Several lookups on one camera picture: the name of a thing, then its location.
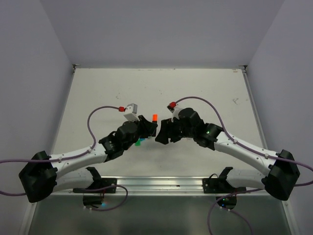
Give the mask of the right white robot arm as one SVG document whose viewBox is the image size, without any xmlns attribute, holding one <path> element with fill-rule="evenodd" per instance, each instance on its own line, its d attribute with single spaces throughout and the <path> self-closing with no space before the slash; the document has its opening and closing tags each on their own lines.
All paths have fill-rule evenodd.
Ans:
<svg viewBox="0 0 313 235">
<path fill-rule="evenodd" d="M 293 155 L 282 150 L 273 151 L 248 144 L 247 148 L 235 137 L 228 137 L 226 131 L 215 124 L 205 123 L 192 108 L 176 109 L 172 118 L 161 121 L 156 141 L 161 144 L 178 142 L 191 138 L 199 146 L 228 154 L 253 167 L 252 170 L 226 167 L 217 178 L 203 179 L 205 193 L 233 193 L 247 188 L 265 190 L 276 199 L 286 201 L 300 176 Z"/>
</svg>

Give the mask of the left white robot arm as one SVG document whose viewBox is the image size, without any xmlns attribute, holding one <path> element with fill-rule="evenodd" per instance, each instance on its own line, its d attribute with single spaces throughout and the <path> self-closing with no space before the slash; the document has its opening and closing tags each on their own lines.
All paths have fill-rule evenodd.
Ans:
<svg viewBox="0 0 313 235">
<path fill-rule="evenodd" d="M 28 201 L 35 203 L 47 198 L 60 185 L 57 180 L 73 171 L 122 156 L 140 138 L 152 136 L 156 129 L 155 121 L 139 115 L 137 120 L 124 122 L 90 147 L 51 156 L 45 151 L 36 153 L 19 173 Z"/>
</svg>

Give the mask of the orange-capped black highlighter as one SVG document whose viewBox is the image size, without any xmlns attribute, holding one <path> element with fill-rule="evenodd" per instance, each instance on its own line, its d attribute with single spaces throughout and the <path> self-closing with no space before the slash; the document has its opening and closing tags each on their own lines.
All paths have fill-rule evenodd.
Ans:
<svg viewBox="0 0 313 235">
<path fill-rule="evenodd" d="M 157 120 L 158 120 L 158 115 L 157 114 L 153 114 L 152 122 L 153 123 L 157 123 Z"/>
</svg>

